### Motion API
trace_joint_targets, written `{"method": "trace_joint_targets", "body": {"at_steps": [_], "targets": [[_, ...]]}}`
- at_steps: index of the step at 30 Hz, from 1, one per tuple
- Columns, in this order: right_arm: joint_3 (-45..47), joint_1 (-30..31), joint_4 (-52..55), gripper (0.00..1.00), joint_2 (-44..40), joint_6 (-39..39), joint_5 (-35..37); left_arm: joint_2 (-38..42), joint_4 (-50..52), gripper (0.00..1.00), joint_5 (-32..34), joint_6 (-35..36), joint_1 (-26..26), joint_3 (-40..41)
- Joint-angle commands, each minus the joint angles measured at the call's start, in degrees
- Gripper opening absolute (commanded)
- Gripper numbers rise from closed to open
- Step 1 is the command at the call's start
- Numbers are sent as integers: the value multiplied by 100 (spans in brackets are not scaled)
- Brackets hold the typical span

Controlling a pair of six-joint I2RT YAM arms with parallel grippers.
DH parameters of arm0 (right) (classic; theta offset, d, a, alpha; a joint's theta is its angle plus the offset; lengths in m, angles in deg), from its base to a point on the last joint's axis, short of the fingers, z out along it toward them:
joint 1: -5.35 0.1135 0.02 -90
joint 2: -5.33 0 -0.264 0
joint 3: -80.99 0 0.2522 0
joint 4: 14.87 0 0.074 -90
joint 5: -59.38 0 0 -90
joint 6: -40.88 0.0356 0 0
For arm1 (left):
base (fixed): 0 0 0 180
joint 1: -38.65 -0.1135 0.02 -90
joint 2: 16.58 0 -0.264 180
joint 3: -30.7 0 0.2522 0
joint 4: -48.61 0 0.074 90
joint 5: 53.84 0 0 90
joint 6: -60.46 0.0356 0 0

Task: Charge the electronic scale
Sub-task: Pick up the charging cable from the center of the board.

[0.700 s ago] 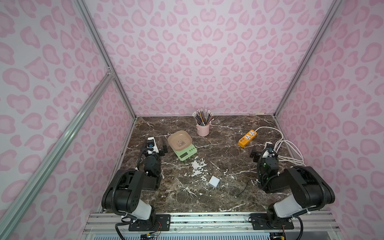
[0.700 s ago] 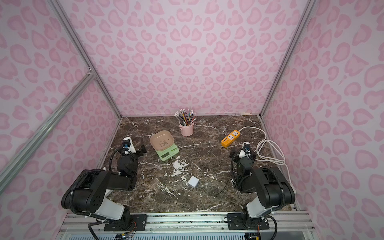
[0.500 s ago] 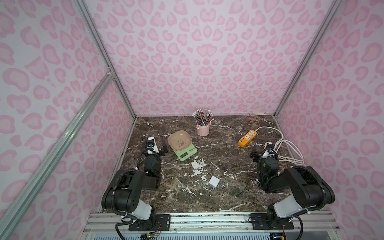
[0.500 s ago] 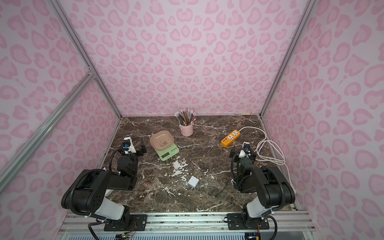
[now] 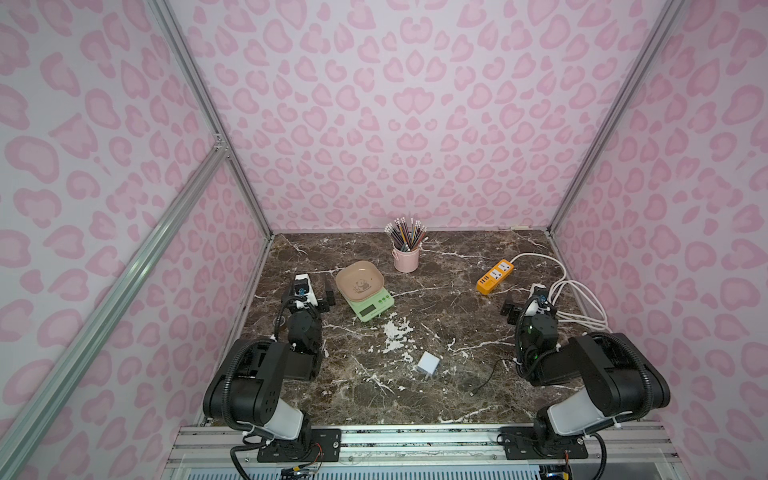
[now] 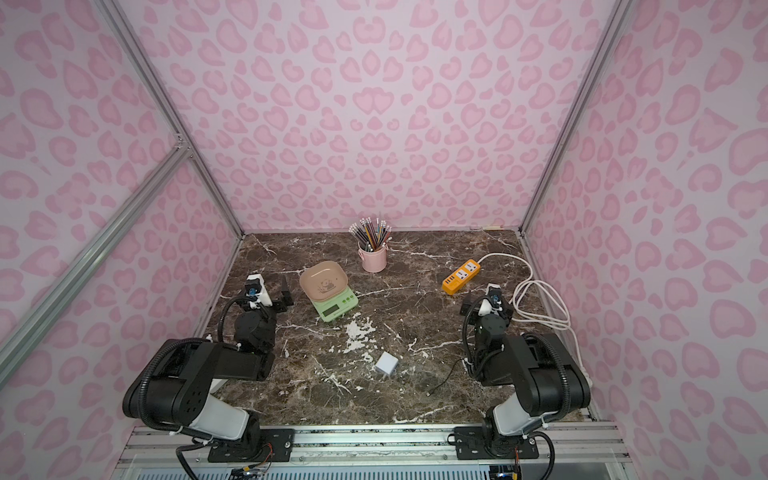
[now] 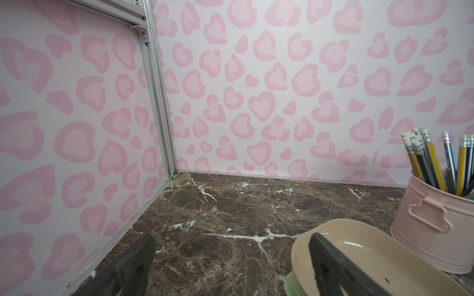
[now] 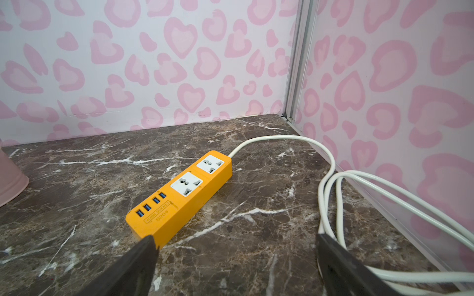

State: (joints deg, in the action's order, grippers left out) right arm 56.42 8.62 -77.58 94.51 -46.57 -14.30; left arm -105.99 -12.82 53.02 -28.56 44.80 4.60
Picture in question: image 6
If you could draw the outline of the white usb charger adapter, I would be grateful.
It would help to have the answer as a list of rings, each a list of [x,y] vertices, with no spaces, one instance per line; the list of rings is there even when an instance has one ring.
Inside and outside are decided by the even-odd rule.
[[[375,363],[375,370],[385,376],[391,376],[394,374],[398,364],[399,359],[397,357],[388,352],[383,352]]]

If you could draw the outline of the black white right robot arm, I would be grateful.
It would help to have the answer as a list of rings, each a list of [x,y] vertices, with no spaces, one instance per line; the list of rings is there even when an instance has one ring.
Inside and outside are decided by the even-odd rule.
[[[465,369],[484,387],[510,386],[485,416],[492,440],[527,437],[591,403],[586,375],[555,334],[508,333],[512,310],[497,296],[462,303]]]

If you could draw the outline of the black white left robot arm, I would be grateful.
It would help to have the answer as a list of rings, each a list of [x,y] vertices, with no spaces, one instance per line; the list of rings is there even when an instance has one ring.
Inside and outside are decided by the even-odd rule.
[[[261,443],[258,415],[234,407],[210,393],[215,380],[261,382],[275,361],[277,316],[294,305],[288,283],[273,300],[263,277],[247,277],[241,294],[231,298],[243,313],[235,320],[233,341],[224,340],[225,308],[216,337],[165,341],[128,388],[123,413],[158,431],[203,441],[254,449]]]

